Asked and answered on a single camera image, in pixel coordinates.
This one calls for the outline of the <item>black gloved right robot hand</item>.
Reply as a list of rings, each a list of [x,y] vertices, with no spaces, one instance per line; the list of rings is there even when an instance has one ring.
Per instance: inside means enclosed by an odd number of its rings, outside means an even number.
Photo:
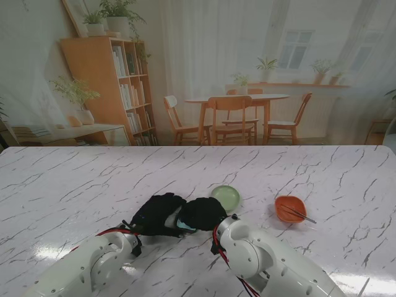
[[[212,231],[226,217],[225,209],[213,197],[200,197],[187,202],[178,215],[182,223],[202,231]]]

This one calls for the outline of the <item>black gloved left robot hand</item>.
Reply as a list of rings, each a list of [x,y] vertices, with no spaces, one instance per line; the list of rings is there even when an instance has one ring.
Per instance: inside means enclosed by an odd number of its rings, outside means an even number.
[[[141,206],[129,224],[141,235],[178,238],[184,232],[176,227],[175,212],[185,204],[185,199],[172,192],[154,195]]]

